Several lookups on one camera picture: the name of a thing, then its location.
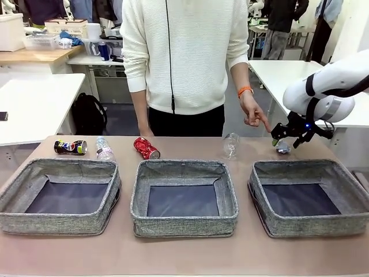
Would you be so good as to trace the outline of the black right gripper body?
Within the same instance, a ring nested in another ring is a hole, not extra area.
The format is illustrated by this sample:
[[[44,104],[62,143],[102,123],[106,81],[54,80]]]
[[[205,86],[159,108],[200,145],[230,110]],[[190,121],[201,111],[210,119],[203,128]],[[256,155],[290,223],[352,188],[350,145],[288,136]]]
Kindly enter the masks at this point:
[[[284,130],[284,134],[286,136],[302,136],[305,134],[314,135],[312,124],[299,114],[291,111],[288,114],[287,119],[288,123]]]

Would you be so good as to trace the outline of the person's left hand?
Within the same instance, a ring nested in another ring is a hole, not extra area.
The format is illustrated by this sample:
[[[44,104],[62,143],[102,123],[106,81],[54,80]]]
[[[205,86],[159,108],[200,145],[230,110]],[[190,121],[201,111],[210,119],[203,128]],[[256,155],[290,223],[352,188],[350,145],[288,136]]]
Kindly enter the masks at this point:
[[[239,97],[239,102],[242,110],[246,114],[244,119],[246,125],[259,127],[262,123],[268,133],[272,131],[267,116],[255,101],[251,91],[244,91]]]

